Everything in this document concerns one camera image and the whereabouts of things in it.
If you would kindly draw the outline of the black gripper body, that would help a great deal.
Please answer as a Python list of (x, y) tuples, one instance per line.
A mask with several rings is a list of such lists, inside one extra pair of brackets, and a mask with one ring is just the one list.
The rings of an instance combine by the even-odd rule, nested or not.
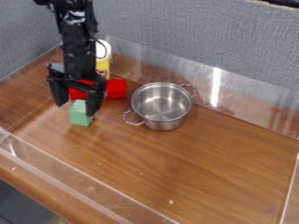
[(66, 73), (64, 71), (64, 65), (61, 63), (50, 63), (46, 65), (48, 68), (48, 78), (62, 81), (68, 88), (76, 88), (77, 90), (88, 93), (91, 89), (103, 89), (107, 90), (105, 85), (108, 80), (100, 76), (96, 72), (92, 72), (88, 75), (77, 77), (76, 75)]

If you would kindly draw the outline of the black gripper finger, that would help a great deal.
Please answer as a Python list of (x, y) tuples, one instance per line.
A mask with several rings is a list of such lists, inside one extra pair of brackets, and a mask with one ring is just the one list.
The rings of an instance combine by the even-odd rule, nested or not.
[(103, 101), (105, 98), (105, 91), (103, 89), (91, 89), (88, 91), (87, 97), (87, 116), (93, 116), (95, 113), (99, 111)]
[(48, 78), (48, 82), (54, 104), (60, 107), (69, 100), (69, 88), (61, 80)]

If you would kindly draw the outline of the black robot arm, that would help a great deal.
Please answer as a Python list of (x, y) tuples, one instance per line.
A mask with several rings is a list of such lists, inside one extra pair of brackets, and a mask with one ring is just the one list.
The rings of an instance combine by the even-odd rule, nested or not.
[(97, 20), (92, 0), (33, 0), (54, 14), (62, 63), (46, 65), (50, 95), (60, 107), (69, 100), (69, 89), (87, 93), (87, 116), (101, 107), (108, 80), (96, 71)]

